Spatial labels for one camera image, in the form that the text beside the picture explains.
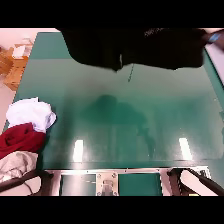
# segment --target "black garment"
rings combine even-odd
[[[117,71],[131,63],[167,69],[200,67],[206,34],[200,29],[58,28],[73,59]]]

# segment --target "white cloth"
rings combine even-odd
[[[36,169],[38,155],[32,152],[16,151],[0,160],[0,183]]]
[[[9,128],[32,123],[35,131],[46,132],[56,120],[56,115],[51,111],[51,105],[45,102],[38,102],[38,97],[19,100],[11,105],[6,113],[9,121]]]

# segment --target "metal bracket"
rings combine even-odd
[[[118,196],[118,173],[96,174],[96,196]]]

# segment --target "maroon cloth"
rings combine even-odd
[[[36,132],[32,123],[16,125],[0,135],[0,159],[14,151],[36,152],[43,146],[46,134]]]

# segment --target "green tabletop surface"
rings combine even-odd
[[[223,86],[204,56],[197,69],[134,64],[114,72],[76,62],[61,33],[39,33],[14,99],[39,97],[57,115],[38,167],[208,165],[224,186]],[[81,162],[73,158],[77,140]]]

